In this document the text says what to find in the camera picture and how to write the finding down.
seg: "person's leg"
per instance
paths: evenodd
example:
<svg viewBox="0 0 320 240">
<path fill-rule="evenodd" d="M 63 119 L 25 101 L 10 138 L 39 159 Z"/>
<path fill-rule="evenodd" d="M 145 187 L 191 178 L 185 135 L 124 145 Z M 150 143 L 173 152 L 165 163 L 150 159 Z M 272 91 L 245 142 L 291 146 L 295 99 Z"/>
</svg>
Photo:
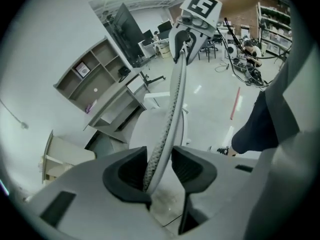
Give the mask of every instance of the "person's leg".
<svg viewBox="0 0 320 240">
<path fill-rule="evenodd" d="M 216 152 L 235 156 L 247 151 L 263 151 L 278 146 L 278 138 L 267 103 L 266 95 L 260 92 L 246 124 L 233 136 L 231 147 L 218 148 Z"/>
</svg>

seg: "white tile floor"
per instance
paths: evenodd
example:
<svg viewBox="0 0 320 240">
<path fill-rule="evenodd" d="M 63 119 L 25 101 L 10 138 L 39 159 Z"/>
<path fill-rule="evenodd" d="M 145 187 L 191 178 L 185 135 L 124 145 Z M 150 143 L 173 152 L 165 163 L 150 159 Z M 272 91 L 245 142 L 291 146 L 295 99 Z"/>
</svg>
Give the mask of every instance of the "white tile floor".
<svg viewBox="0 0 320 240">
<path fill-rule="evenodd" d="M 191 148 L 206 151 L 209 146 L 229 146 L 232 136 L 246 123 L 260 89 L 254 86 L 246 86 L 239 81 L 232 72 L 231 66 L 223 72 L 216 72 L 215 68 L 220 66 L 221 52 L 210 54 L 210 63 L 205 53 L 200 55 L 187 66 L 186 88 L 184 103 L 187 104 L 188 114 L 188 138 Z M 260 72 L 263 80 L 271 81 L 279 72 L 281 60 L 265 59 L 262 61 Z M 153 79 L 164 75 L 166 80 L 159 80 L 149 85 L 152 93 L 168 92 L 170 78 L 173 69 L 173 60 L 169 58 L 154 58 L 145 66 L 143 72 Z M 238 104 L 233 119 L 230 120 L 236 95 L 239 91 Z M 130 129 L 126 133 L 130 135 L 136 120 L 130 122 Z M 239 155 L 246 158 L 257 159 L 259 152 L 249 151 Z M 183 211 L 184 189 L 169 164 L 163 179 L 157 190 L 152 195 L 152 207 L 150 212 L 162 224 L 166 225 Z M 170 223 L 166 228 L 177 235 L 180 219 Z"/>
</svg>

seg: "red line on floor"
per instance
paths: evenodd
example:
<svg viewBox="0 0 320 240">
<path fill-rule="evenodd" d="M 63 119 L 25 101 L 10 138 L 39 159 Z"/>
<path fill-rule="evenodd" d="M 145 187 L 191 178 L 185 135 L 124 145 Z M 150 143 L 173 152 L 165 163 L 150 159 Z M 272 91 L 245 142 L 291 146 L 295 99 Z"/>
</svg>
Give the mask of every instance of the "red line on floor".
<svg viewBox="0 0 320 240">
<path fill-rule="evenodd" d="M 232 109 L 232 112 L 231 112 L 230 120 L 232 120 L 232 118 L 234 118 L 236 106 L 237 106 L 238 99 L 239 99 L 239 93 L 240 93 L 240 87 L 238 88 L 238 92 L 236 93 L 236 97 L 235 97 L 233 109 Z"/>
</svg>

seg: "white chair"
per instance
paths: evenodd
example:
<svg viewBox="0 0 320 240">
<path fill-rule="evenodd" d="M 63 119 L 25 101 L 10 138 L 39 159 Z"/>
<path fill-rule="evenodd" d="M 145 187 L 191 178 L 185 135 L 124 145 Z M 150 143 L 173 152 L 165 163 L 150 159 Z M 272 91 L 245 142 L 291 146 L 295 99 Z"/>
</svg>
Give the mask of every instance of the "white chair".
<svg viewBox="0 0 320 240">
<path fill-rule="evenodd" d="M 149 102 L 152 106 L 139 116 L 129 142 L 130 149 L 147 147 L 148 166 L 143 187 L 148 194 L 152 194 L 159 184 L 173 146 L 187 144 L 187 111 L 183 109 L 186 67 L 186 54 L 181 51 L 171 75 L 168 108 L 161 108 L 155 102 Z M 167 95 L 168 93 L 148 93 L 146 100 Z"/>
</svg>

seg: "framed photo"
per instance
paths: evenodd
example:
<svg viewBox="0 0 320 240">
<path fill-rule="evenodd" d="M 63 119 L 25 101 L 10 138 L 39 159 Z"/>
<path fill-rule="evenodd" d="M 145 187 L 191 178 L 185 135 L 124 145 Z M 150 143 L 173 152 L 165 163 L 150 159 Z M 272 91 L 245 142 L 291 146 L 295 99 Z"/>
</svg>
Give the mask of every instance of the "framed photo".
<svg viewBox="0 0 320 240">
<path fill-rule="evenodd" d="M 90 72 L 90 69 L 82 61 L 75 67 L 75 70 L 82 78 L 84 78 Z"/>
</svg>

